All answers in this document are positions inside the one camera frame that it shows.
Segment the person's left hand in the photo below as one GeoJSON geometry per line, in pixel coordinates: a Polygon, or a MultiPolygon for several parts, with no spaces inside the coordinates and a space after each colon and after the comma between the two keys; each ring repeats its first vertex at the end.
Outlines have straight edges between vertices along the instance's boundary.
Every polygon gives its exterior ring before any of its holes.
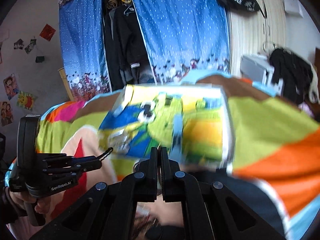
{"type": "Polygon", "coordinates": [[[9,187],[6,187],[4,192],[10,205],[17,211],[25,210],[25,204],[36,204],[34,210],[42,215],[47,214],[50,210],[52,200],[50,196],[36,199],[27,192],[11,192],[9,187]]]}

